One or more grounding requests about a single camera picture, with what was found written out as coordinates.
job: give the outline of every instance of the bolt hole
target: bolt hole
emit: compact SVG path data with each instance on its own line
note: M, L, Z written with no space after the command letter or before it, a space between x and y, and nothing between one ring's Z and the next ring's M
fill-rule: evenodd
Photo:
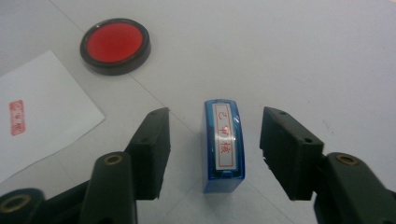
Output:
M359 161L351 156L339 154L337 155L337 160L341 163L349 166L356 166L359 164Z
M306 143L312 143L312 142L313 142L312 139L310 139L310 138L305 138L304 141L305 141Z
M114 165L122 161L122 156L120 155L110 155L105 158L105 164Z
M31 200L31 197L27 194L16 195L7 199L0 205L1 213L11 213L14 211L18 211L23 208L26 204L28 204Z
M111 217L105 217L98 221L98 224L112 224L112 223L114 223L114 220Z

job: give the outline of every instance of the red ink pad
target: red ink pad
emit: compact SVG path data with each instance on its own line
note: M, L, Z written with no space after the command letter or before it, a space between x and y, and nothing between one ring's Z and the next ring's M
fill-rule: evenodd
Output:
M81 57L94 71L121 75L133 71L149 56L149 32L128 19L99 22L84 35Z

